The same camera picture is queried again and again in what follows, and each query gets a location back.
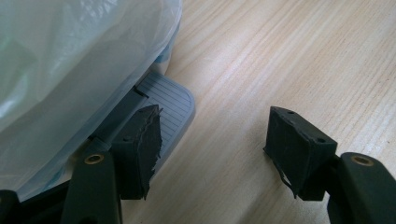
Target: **light wood surface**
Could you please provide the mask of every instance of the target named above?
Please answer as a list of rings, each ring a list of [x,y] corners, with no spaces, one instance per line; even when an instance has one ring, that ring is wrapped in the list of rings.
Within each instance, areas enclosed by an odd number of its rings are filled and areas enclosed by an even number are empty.
[[[125,223],[329,223],[263,154],[269,109],[294,110],[396,176],[396,1],[185,0],[167,75],[195,118]]]

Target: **wooden floor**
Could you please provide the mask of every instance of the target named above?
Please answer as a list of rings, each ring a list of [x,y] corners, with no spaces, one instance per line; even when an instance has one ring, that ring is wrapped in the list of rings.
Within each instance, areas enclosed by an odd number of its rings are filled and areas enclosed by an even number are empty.
[[[329,223],[263,154],[269,109],[294,110],[396,176],[396,1],[185,0],[170,78],[195,118],[125,223]]]

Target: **black bracket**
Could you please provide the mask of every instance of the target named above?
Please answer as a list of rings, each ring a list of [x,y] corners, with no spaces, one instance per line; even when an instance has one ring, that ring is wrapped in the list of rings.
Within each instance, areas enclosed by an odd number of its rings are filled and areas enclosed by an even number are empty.
[[[266,154],[294,197],[322,201],[336,223],[396,223],[396,181],[378,160],[335,155],[337,143],[297,113],[271,107]]]

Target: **plastic bag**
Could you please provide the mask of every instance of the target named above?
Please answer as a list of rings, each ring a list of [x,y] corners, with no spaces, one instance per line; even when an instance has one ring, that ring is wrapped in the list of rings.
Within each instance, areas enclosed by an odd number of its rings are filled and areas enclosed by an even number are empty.
[[[180,0],[0,3],[0,189],[48,187],[165,49]]]

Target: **grey plastic piece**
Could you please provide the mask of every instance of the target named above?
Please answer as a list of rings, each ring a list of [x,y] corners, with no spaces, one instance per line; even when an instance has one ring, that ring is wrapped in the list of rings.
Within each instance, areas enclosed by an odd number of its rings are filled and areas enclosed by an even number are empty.
[[[130,90],[105,120],[93,132],[91,138],[99,138],[107,149],[124,124],[138,109],[148,105],[159,105],[161,136],[163,145],[161,159],[155,170],[159,170],[183,136],[194,116],[194,98],[190,91],[163,75],[148,72]]]
[[[189,90],[175,81],[152,72],[136,88],[148,97],[142,107],[159,105],[163,110],[160,114],[163,146],[161,159],[155,166],[158,171],[191,124],[195,113],[194,98]]]

